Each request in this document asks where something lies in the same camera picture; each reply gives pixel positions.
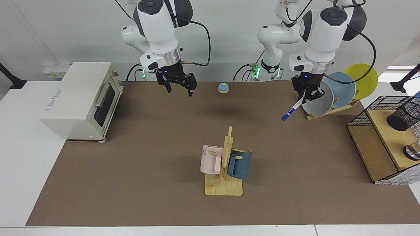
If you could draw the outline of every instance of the blue cap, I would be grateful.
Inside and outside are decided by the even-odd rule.
[[[227,83],[220,83],[218,89],[221,93],[227,93],[229,92],[229,85]]]

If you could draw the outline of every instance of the oven window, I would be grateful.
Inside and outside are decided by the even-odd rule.
[[[112,101],[114,100],[115,97],[115,90],[114,88],[111,86],[110,83],[108,83],[110,85],[110,88],[105,96],[105,100],[102,104],[102,106],[98,107],[96,109],[94,118],[96,120],[96,122],[98,122],[98,124],[103,127],[104,123],[105,123],[105,119],[108,115],[109,109],[111,108],[112,105]]]

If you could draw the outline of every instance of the power socket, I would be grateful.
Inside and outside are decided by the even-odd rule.
[[[48,79],[59,81],[63,79],[70,66],[71,64],[44,65],[42,72]]]

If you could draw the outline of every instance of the blue mug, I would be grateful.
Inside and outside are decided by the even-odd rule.
[[[234,178],[246,179],[248,177],[249,166],[251,165],[251,156],[251,152],[232,149],[228,175]]]

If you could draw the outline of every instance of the white table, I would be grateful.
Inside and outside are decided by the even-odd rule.
[[[64,145],[38,121],[59,81],[29,81],[0,101],[0,235],[418,235],[418,225],[24,227]],[[388,84],[380,85],[389,91]],[[420,200],[420,183],[410,186]]]

